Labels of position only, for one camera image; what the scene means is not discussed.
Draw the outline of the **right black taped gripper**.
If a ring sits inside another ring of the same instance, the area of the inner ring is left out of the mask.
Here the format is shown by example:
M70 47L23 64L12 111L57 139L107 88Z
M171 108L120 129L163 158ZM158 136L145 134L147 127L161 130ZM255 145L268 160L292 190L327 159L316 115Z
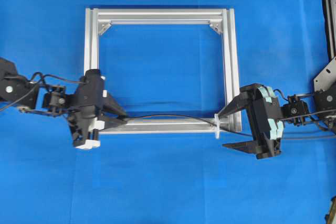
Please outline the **right black taped gripper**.
M257 159L281 154L284 123L278 97L272 87L254 83L240 88L240 94L218 112L226 117L246 109L253 141L226 143L222 147L255 154Z

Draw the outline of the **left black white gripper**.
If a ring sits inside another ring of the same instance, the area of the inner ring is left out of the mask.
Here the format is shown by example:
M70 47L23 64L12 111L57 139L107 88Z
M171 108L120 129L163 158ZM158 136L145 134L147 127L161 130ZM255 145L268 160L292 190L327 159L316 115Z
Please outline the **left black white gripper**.
M86 71L80 81L82 84L78 86L71 100L67 122L73 147L90 150L100 147L99 131L126 125L125 116L128 114L109 92L103 91L104 80L100 70ZM100 115L102 110L117 117Z

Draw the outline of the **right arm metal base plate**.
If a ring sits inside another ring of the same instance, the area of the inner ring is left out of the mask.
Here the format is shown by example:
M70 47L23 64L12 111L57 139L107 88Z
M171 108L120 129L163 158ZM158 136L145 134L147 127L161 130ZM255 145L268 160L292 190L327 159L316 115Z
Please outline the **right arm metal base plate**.
M327 91L335 83L335 67L336 60L334 57L313 79L313 94Z

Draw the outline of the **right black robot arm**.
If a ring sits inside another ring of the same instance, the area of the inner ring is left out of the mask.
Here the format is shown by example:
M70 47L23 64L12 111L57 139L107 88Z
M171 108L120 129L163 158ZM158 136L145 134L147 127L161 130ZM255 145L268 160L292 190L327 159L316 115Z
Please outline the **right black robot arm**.
M219 118L245 110L251 129L251 141L227 143L232 150L254 154L257 159L281 154L285 124L315 124L322 131L335 132L335 85L313 93L288 96L280 105L274 89L254 83L240 93L218 114Z

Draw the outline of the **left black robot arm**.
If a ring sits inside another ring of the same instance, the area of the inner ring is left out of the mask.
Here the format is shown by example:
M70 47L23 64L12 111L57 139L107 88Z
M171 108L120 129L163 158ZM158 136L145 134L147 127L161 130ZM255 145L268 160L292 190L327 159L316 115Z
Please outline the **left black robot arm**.
M104 88L99 69L87 70L73 94L66 87L47 84L47 75L40 72L38 81L17 72L13 62L1 58L2 110L16 107L21 113L65 116L75 148L90 150L100 147L99 132L125 125L128 114Z

